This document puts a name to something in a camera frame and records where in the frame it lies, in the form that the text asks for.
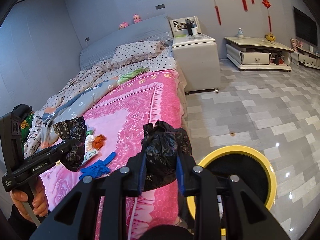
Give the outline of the green floral bedding bundle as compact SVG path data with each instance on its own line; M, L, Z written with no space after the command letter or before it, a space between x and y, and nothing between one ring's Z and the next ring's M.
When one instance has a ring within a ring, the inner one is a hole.
M21 144L24 146L27 141L30 129L32 128L34 112L30 112L21 123Z

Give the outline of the large black plastic bag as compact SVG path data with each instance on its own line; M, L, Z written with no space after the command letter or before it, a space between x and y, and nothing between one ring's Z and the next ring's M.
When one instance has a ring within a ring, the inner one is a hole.
M87 126L84 118L81 116L56 123L53 129L62 139L62 146L59 146L61 150L59 161L68 170L76 172L82 165L85 155Z

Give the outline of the small green wrapper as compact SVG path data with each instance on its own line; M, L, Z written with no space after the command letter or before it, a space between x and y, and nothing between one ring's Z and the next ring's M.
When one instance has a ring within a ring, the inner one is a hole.
M86 131L86 134L89 135L89 134L94 134L95 132L95 128L94 127L88 127L87 128L87 131Z

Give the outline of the pink plush toy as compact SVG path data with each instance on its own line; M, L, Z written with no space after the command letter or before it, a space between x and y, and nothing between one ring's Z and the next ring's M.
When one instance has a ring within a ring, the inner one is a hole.
M129 26L129 24L127 23L127 22L123 22L123 23L121 23L120 25L119 25L119 28L118 29L124 29L124 28L126 28L126 27L128 27Z
M142 20L141 20L141 18L140 18L140 16L139 15L137 15L137 14L134 14L133 15L133 22L134 23L139 23L139 22L141 22Z

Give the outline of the white tissue wad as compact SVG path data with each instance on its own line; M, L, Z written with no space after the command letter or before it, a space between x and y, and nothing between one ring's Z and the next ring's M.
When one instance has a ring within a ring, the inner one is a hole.
M86 139L85 139L85 151L86 152L92 151L94 149L94 146L93 146L94 140L95 140L94 135L89 134L86 136Z

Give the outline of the black clothing pile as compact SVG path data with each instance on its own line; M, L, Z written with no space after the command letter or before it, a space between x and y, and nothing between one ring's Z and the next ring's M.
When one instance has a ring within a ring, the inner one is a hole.
M20 121L24 121L27 116L32 112L33 107L26 104L20 104L13 108L12 112L15 116L20 118Z

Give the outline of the orange peel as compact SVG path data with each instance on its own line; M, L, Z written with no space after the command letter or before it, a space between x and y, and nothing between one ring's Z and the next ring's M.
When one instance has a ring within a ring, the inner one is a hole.
M93 148L99 150L100 148L103 147L105 140L106 140L106 137L103 134L96 136L94 141L92 142Z

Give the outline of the white tv stand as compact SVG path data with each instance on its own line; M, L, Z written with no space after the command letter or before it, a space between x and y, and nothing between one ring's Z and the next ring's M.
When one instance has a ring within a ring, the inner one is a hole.
M320 69L319 55L303 48L297 47L297 51L291 53L291 60L298 66Z

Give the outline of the blue rubber glove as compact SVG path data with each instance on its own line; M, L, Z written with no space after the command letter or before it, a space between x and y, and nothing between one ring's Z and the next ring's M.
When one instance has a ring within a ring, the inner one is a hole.
M108 164L116 157L116 155L116 152L112 152L105 160L97 160L92 165L82 168L80 170L81 176L79 177L79 180L84 179L86 176L97 179L102 175L109 174L111 170L108 167Z

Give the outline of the small black plastic bag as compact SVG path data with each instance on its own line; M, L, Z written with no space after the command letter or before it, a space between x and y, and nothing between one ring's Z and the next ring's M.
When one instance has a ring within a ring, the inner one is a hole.
M146 155L144 191L151 191L176 180L177 156L192 155L188 133L164 121L143 126L142 152Z

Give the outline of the silver wipes packet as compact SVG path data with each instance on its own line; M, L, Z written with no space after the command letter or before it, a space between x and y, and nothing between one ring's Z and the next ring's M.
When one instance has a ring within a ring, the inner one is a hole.
M83 159L81 166L86 165L89 161L91 161L93 158L95 158L98 154L99 154L99 151L95 148L91 151L86 152L84 155L84 159Z

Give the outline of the white coffee table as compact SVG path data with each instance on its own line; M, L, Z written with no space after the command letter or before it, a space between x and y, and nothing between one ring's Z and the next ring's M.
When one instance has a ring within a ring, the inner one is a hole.
M227 58L240 70L283 70L290 72L293 50L265 38L225 37Z

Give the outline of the green floral pillow edge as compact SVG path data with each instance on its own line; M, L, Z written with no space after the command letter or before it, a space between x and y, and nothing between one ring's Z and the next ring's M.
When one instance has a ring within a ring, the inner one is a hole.
M118 79L118 82L117 84L118 85L121 85L127 81L130 81L132 79L134 79L136 76L140 75L140 74L143 74L143 73L146 73L149 71L149 68L148 67L140 67L140 68L137 68L131 72L128 72L124 75L121 75Z

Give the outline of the pink floral bed cover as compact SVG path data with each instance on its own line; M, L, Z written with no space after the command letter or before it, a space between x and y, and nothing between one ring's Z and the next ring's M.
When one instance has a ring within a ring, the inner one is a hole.
M86 125L106 138L93 160L105 160L115 152L108 164L110 171L115 171L141 151L144 125L164 121L179 128L183 115L179 85L175 70L147 72L118 86L87 110ZM143 192L139 197L128 197L125 221L127 239L138 239L158 225L178 224L177 183Z

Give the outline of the black thermos bottle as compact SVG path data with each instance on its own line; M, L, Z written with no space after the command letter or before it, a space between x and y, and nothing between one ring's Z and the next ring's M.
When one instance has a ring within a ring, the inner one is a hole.
M193 31L192 31L193 24L191 23L191 21L189 19L185 20L185 26L187 28L188 35L192 35L193 34Z

